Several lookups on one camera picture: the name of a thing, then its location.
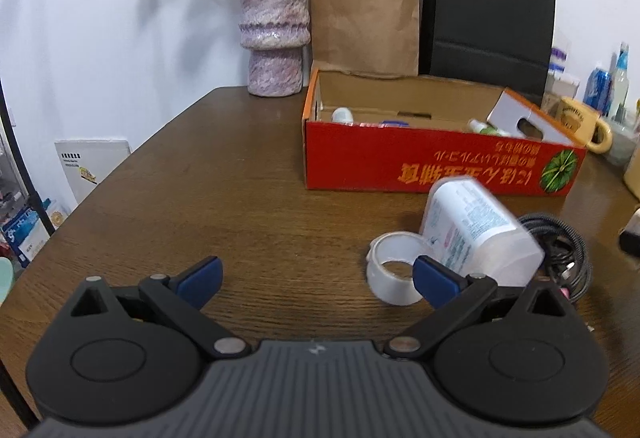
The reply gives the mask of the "clear tape roll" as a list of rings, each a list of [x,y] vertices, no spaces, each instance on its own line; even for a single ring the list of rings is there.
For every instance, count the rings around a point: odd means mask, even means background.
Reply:
[[[407,307],[421,295],[412,282],[416,258],[427,253],[426,240],[419,234],[388,232],[370,242],[366,278],[371,293],[386,305]]]

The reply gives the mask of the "translucent white plastic container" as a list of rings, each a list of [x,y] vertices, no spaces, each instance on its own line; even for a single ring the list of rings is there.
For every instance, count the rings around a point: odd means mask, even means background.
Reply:
[[[544,260],[534,237],[480,181],[438,180],[428,193],[420,234],[427,255],[455,273],[482,273],[500,286],[525,286]]]

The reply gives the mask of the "green spray bottle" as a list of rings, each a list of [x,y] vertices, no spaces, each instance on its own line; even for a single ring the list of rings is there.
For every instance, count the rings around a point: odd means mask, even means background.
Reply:
[[[469,132],[477,133],[478,135],[495,135],[495,137],[511,138],[512,135],[502,129],[491,126],[477,119],[470,119],[468,122]]]

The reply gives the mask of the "blue plastic cap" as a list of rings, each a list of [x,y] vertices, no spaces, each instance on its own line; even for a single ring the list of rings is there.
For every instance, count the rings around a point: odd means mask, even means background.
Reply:
[[[381,127],[409,127],[409,124],[401,120],[383,120],[380,122]]]

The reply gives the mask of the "white tube bottle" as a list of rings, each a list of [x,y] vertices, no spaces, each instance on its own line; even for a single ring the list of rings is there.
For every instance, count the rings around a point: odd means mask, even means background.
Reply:
[[[352,111],[348,107],[337,107],[331,115],[331,121],[334,124],[352,125],[354,116],[352,116]]]

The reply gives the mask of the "white yellow power adapter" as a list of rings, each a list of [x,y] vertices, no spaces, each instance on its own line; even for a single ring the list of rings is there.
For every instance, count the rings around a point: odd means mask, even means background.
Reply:
[[[625,225],[625,231],[636,236],[640,235],[640,207],[638,207],[630,217]]]

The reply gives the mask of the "yellow thermos jug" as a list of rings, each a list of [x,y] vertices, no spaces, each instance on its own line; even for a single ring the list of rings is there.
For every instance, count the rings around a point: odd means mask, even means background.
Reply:
[[[623,181],[634,197],[640,199],[640,149],[635,150],[631,156]]]

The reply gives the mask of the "blue soda can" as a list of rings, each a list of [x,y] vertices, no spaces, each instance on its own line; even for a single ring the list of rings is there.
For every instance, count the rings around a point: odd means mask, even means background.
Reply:
[[[585,95],[582,101],[602,116],[608,116],[610,111],[611,74],[598,63],[589,75]]]

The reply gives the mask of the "clear soda bottle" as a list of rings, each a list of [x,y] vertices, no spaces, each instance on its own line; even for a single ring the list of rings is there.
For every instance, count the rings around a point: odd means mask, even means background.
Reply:
[[[608,94],[608,110],[606,116],[622,123],[625,118],[625,103],[629,90],[628,80],[628,55],[629,46],[627,42],[620,44],[615,67],[611,75],[610,93]]]

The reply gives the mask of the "white box on floor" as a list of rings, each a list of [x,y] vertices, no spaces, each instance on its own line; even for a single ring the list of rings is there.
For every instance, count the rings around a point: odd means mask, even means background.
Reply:
[[[124,139],[58,140],[54,147],[77,204],[131,153]]]

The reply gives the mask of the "clear food storage container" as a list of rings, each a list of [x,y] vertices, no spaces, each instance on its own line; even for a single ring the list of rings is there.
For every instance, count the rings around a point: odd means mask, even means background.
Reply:
[[[577,77],[560,70],[549,70],[544,85],[541,109],[551,115],[561,98],[575,98],[579,85],[580,80]]]

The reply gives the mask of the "red cardboard pumpkin box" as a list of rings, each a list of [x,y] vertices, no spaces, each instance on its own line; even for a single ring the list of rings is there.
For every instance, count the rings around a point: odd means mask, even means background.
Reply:
[[[352,125],[332,123],[337,107],[352,111]],[[512,137],[469,132],[470,119]],[[424,193],[440,179],[469,176],[497,195],[564,196],[586,156],[574,135],[511,89],[438,77],[314,69],[302,131],[311,190]]]

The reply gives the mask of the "black tripod stand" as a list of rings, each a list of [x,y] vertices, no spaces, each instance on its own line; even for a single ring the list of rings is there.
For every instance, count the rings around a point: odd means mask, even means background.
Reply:
[[[44,229],[52,236],[55,233],[55,227],[47,214],[47,210],[43,206],[43,201],[35,189],[35,185],[32,183],[32,178],[25,165],[20,146],[18,146],[17,139],[11,124],[11,118],[9,114],[9,107],[6,104],[6,97],[4,96],[3,88],[0,86],[0,114],[1,124],[4,133],[6,134],[6,141],[9,144],[9,150],[15,161],[15,167],[17,174],[20,176],[20,180],[24,185],[25,198],[30,208],[35,210],[40,221],[42,222]]]

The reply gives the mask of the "black paper bag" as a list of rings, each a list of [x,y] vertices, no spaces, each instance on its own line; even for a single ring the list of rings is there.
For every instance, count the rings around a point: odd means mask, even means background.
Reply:
[[[422,0],[419,72],[505,86],[539,105],[554,16],[555,0]]]

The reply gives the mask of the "purple white ceramic vase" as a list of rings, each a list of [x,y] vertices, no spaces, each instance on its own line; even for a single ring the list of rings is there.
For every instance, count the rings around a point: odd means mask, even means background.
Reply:
[[[310,42],[309,0],[240,0],[240,43],[250,52],[247,89],[283,98],[303,86],[303,47]]]

